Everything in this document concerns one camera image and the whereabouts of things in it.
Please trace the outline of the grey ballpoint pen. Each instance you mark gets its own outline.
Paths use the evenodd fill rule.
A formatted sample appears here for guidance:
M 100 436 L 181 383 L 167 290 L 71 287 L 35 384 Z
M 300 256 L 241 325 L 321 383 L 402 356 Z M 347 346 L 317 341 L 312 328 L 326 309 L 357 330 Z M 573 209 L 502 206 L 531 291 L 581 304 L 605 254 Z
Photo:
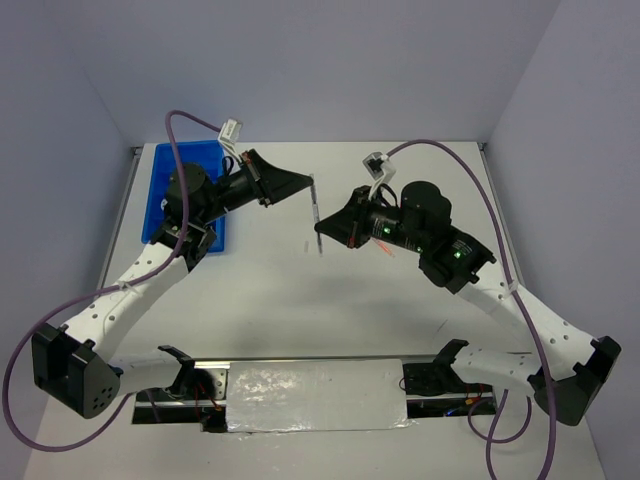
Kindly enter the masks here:
M 317 191 L 316 191 L 315 184 L 311 185 L 311 187 L 310 187 L 310 196 L 311 196 L 311 205 L 312 205 L 312 215 L 313 215 L 313 220 L 314 220 L 314 232 L 316 234 L 316 244 L 317 244 L 319 256 L 322 257 L 323 256 L 323 244 L 322 244 L 321 234 L 318 233 L 315 230 L 315 224 L 320 221 L 319 206 L 318 206 L 318 200 L 317 200 Z

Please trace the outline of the orange ballpoint pen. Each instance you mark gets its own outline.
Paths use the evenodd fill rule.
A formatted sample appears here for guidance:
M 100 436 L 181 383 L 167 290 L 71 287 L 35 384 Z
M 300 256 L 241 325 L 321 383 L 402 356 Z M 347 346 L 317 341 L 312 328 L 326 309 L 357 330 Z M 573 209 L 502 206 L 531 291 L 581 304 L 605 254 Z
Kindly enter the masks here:
M 386 245 L 384 244 L 382 241 L 378 240 L 378 239 L 372 239 L 372 241 L 389 257 L 391 258 L 395 258 L 395 254 L 394 252 Z

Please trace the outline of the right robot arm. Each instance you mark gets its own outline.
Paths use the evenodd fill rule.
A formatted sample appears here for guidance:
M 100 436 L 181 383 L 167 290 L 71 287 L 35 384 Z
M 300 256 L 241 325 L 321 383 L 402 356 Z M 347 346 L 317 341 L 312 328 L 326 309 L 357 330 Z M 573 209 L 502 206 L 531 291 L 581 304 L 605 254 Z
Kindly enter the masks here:
M 508 282 L 494 254 L 452 225 L 451 210 L 429 182 L 406 185 L 396 206 L 362 186 L 315 230 L 350 249 L 376 239 L 418 254 L 419 268 L 433 285 L 477 307 L 523 346 L 524 354 L 517 355 L 449 341 L 434 360 L 442 389 L 457 391 L 466 383 L 519 392 L 559 423 L 578 425 L 607 381 L 620 345 L 574 327 L 525 287 Z

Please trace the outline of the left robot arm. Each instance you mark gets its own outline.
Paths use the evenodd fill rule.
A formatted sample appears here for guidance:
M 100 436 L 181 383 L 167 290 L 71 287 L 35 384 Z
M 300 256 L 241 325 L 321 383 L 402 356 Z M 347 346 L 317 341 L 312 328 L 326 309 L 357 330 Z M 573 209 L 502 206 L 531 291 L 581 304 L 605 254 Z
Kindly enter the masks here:
M 85 419 L 119 395 L 162 388 L 189 396 L 199 380 L 194 359 L 170 345 L 152 355 L 118 360 L 116 350 L 133 326 L 205 258 L 217 235 L 214 222 L 253 201 L 269 207 L 311 187 L 313 179 L 275 167 L 255 150 L 238 171 L 212 180 L 196 163 L 174 170 L 164 219 L 140 256 L 83 311 L 61 326 L 44 324 L 31 337 L 35 385 Z

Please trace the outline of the silver foil plate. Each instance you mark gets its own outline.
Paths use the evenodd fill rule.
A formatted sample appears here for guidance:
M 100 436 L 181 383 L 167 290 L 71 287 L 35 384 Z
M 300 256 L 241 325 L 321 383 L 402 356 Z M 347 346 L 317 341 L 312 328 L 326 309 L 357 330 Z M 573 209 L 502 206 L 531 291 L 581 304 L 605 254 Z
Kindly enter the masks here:
M 231 432 L 371 431 L 410 425 L 398 359 L 238 362 L 231 365 Z

